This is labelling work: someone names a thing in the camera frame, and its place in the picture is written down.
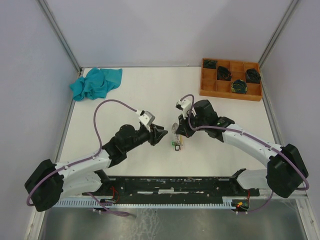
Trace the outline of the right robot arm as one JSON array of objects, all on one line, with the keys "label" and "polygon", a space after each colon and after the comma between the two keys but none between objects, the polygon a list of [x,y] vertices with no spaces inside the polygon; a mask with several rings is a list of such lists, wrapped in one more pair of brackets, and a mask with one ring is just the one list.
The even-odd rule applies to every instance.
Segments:
[{"label": "right robot arm", "polygon": [[309,188],[308,170],[294,145],[282,146],[252,135],[232,119],[218,116],[206,99],[197,102],[180,99],[176,108],[181,111],[177,135],[190,138],[195,132],[204,131],[210,138],[238,148],[264,166],[258,170],[238,170],[235,180],[229,183],[234,195],[240,196],[250,189],[270,189],[278,196],[288,198],[294,191]]}]

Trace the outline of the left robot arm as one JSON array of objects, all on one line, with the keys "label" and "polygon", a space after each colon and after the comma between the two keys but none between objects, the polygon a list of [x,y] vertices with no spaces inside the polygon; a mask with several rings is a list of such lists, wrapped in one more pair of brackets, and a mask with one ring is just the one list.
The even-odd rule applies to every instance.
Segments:
[{"label": "left robot arm", "polygon": [[164,127],[156,124],[149,128],[141,124],[139,129],[125,124],[109,142],[87,157],[63,163],[43,160],[24,184],[28,193],[26,204],[43,212],[73,195],[93,192],[106,195],[111,183],[103,171],[120,164],[129,151],[144,143],[155,146],[167,134]]}]

